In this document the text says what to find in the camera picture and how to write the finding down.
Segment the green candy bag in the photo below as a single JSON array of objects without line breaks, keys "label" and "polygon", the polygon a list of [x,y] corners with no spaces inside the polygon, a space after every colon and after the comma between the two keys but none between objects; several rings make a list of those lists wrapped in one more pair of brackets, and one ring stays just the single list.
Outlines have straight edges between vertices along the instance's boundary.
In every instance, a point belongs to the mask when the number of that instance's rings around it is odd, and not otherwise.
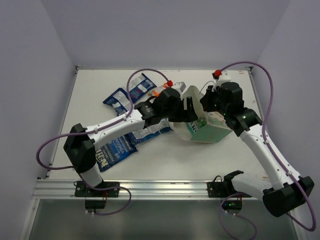
[{"label": "green candy bag", "polygon": [[186,126],[192,135],[194,135],[198,130],[200,130],[205,125],[207,125],[207,120],[202,117],[200,117],[199,119],[197,119],[195,121],[186,123]]}]

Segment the green paper bag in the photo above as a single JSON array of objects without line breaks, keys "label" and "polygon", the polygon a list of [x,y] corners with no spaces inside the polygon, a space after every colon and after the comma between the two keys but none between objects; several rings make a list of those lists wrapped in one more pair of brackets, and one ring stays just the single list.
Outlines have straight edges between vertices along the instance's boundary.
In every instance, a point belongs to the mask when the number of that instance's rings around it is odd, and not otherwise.
[{"label": "green paper bag", "polygon": [[186,122],[170,122],[171,129],[183,140],[199,143],[217,143],[229,135],[232,130],[227,127],[223,116],[218,112],[205,112],[200,103],[204,96],[200,90],[194,86],[189,86],[182,94],[183,97],[192,97],[195,113],[199,118],[204,118],[207,125],[199,129],[195,134],[191,134]]}]

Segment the orange white snack bag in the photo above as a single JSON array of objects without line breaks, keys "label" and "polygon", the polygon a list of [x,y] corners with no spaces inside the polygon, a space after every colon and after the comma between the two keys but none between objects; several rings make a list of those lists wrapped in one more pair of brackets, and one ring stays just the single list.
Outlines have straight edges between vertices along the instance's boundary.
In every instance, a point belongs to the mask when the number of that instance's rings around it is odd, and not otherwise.
[{"label": "orange white snack bag", "polygon": [[149,93],[148,96],[150,97],[157,97],[163,90],[169,88],[170,86],[167,83],[164,83],[161,86],[158,86],[154,89],[152,89]]}]

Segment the blue white snack bag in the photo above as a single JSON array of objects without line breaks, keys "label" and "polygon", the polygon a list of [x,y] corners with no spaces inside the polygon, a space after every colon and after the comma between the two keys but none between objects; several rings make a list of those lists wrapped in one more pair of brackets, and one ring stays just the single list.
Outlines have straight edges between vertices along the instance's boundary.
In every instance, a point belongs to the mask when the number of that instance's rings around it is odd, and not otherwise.
[{"label": "blue white snack bag", "polygon": [[144,73],[129,82],[128,90],[133,103],[154,89],[156,84],[151,81]]}]

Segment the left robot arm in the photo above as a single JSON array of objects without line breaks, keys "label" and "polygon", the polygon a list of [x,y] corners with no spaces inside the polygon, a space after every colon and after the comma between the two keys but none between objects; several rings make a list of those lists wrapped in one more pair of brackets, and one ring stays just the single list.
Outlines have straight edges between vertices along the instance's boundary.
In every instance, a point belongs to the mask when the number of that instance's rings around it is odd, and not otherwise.
[{"label": "left robot arm", "polygon": [[64,152],[92,196],[103,193],[103,178],[96,167],[96,152],[105,144],[125,134],[142,130],[167,119],[190,123],[198,119],[191,97],[181,97],[178,90],[167,88],[158,96],[136,104],[133,109],[106,122],[83,127],[74,125],[67,135]]}]

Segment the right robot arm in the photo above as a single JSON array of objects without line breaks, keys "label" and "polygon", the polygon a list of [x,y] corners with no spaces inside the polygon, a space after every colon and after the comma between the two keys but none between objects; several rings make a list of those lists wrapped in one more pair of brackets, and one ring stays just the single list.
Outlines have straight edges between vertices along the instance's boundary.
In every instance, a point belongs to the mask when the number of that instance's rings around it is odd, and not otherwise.
[{"label": "right robot arm", "polygon": [[244,192],[261,199],[266,209],[280,217],[303,205],[310,196],[315,183],[310,176],[301,176],[284,158],[273,141],[263,131],[263,121],[251,108],[244,106],[243,90],[238,83],[228,81],[210,85],[200,99],[203,110],[218,112],[226,125],[250,148],[265,173],[271,187],[243,185],[235,179],[223,183],[223,192],[235,196]]}]

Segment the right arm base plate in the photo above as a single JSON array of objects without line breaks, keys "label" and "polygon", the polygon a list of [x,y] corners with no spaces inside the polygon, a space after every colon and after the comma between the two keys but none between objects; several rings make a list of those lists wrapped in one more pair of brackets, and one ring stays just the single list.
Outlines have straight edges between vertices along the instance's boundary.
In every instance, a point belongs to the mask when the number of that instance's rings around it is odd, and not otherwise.
[{"label": "right arm base plate", "polygon": [[226,198],[240,193],[236,191],[230,181],[210,181],[206,183],[209,198]]}]

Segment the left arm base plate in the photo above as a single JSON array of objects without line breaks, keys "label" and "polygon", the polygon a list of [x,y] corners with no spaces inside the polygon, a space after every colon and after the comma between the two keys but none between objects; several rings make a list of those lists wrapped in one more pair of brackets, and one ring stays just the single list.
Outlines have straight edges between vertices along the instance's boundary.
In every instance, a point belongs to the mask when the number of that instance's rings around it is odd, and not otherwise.
[{"label": "left arm base plate", "polygon": [[116,181],[104,181],[98,186],[99,189],[110,188],[108,190],[94,190],[87,187],[83,181],[74,182],[74,196],[78,198],[117,198],[119,196],[120,183]]}]

